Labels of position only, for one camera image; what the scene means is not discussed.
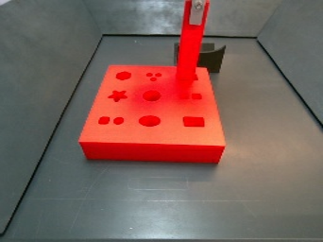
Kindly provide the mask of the grey metal rod mount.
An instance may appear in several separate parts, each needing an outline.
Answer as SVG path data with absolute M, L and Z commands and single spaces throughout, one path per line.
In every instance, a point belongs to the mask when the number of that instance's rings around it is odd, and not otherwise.
M 201 24 L 204 11 L 204 0 L 192 0 L 189 12 L 189 24 L 199 26 Z

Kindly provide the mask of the red vertical pusher rod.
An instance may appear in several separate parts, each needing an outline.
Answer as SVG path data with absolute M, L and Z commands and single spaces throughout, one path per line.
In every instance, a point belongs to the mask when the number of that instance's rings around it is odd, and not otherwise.
M 179 52 L 176 62 L 176 78 L 196 79 L 196 64 L 209 8 L 209 0 L 185 0 Z

